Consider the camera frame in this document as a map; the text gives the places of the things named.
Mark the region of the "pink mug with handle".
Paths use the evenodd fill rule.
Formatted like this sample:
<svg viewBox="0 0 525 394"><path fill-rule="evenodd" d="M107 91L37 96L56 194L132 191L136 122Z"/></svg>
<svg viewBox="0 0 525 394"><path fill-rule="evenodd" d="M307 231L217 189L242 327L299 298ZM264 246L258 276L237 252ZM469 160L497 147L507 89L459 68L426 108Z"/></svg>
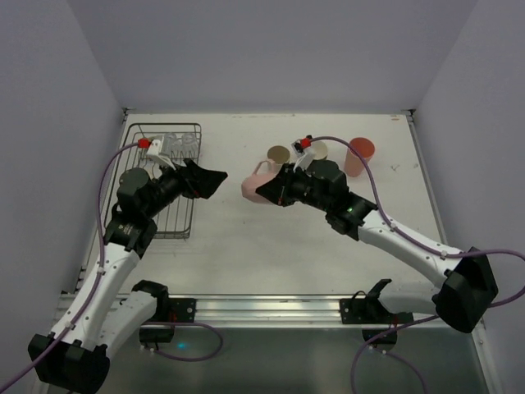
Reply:
<svg viewBox="0 0 525 394"><path fill-rule="evenodd" d="M263 164L267 164L267 170L260 172ZM265 159L257 164L252 174L245 178L241 184L242 196L255 204L270 204L270 202L259 195L256 189L262 185L265 185L276 177L278 173L278 165L271 159Z"/></svg>

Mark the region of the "black mug cream inside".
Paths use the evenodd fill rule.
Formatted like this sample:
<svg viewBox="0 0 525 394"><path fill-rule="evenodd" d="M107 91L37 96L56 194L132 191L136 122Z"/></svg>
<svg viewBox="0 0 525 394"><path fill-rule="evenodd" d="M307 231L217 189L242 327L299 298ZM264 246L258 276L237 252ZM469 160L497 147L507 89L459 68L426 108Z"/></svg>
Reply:
<svg viewBox="0 0 525 394"><path fill-rule="evenodd" d="M313 141L311 147L315 151L315 160L325 160L328 156L328 148L323 141Z"/></svg>

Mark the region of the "beige cup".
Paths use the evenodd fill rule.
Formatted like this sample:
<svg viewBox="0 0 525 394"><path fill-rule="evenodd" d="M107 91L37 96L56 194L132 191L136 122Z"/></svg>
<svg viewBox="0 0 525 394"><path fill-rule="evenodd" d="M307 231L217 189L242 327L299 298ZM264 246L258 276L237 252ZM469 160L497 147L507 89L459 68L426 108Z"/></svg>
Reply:
<svg viewBox="0 0 525 394"><path fill-rule="evenodd" d="M282 145L274 145L267 151L267 158L278 165L288 163L290 160L290 151Z"/></svg>

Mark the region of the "tall salmon pink cup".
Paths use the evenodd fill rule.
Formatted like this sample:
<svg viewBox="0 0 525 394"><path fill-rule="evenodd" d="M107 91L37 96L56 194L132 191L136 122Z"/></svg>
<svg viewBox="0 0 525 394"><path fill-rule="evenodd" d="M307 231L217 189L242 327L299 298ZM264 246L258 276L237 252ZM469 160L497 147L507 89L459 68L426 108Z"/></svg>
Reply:
<svg viewBox="0 0 525 394"><path fill-rule="evenodd" d="M362 159L368 163L373 157L376 147L373 142L364 137L353 138L345 157L344 171L348 176L357 177L365 169Z"/></svg>

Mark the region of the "clear glass cup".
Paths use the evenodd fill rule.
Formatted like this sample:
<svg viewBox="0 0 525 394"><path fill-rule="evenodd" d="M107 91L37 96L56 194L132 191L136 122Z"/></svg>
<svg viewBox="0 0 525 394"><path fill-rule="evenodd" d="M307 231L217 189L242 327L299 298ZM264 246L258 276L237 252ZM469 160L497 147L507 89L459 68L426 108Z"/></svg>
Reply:
<svg viewBox="0 0 525 394"><path fill-rule="evenodd" d="M194 132L184 133L181 136L180 141L181 141L182 150L186 152L187 154L192 154L193 152L197 151L199 148L199 142Z"/></svg>
<svg viewBox="0 0 525 394"><path fill-rule="evenodd" d="M180 140L176 133L166 133L163 136L162 149L166 152L178 151Z"/></svg>

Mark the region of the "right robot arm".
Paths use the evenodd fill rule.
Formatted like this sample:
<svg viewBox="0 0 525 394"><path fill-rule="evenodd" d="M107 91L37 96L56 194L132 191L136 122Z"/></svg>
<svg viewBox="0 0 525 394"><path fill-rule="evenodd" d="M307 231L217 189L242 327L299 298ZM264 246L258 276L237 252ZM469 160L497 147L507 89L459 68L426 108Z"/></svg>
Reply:
<svg viewBox="0 0 525 394"><path fill-rule="evenodd" d="M378 293L377 302L390 314L435 314L470 333L498 295L485 254L442 245L387 216L378 204L352 192L332 161L315 160L306 170L286 164L256 192L281 207L300 202L323 211L337 233L385 251L430 282Z"/></svg>

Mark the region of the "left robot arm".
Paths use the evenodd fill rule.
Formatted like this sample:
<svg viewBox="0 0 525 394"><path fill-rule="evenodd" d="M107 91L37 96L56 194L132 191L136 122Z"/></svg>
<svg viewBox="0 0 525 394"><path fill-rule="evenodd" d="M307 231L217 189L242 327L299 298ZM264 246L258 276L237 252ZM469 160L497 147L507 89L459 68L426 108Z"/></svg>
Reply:
<svg viewBox="0 0 525 394"><path fill-rule="evenodd" d="M121 174L95 265L51 332L36 334L29 343L41 381L70 392L95 393L131 334L145 323L170 322L167 287L156 282L140 282L117 310L112 305L157 234L155 216L180 196L209 199L227 177L191 159L163 168L159 178L139 167Z"/></svg>

